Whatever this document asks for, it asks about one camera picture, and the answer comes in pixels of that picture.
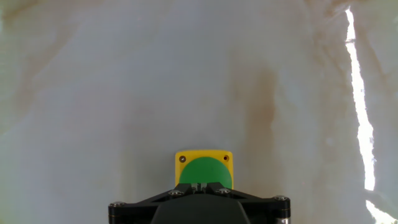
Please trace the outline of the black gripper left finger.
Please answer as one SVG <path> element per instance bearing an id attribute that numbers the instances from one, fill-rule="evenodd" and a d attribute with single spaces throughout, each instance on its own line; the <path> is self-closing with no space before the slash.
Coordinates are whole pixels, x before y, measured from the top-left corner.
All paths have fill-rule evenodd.
<path id="1" fill-rule="evenodd" d="M 137 203 L 113 202 L 108 205 L 109 224 L 150 223 L 157 209 L 173 199 L 192 195 L 199 191 L 199 184 L 178 184 L 174 189 Z"/>

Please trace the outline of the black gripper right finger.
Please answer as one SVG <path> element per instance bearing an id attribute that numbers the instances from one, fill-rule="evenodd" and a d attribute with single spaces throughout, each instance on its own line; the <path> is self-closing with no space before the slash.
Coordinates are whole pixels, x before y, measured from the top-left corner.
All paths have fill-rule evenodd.
<path id="1" fill-rule="evenodd" d="M 199 184 L 203 217 L 215 223 L 290 223 L 290 199 L 283 195 L 261 198 L 229 189 L 219 182 Z"/>

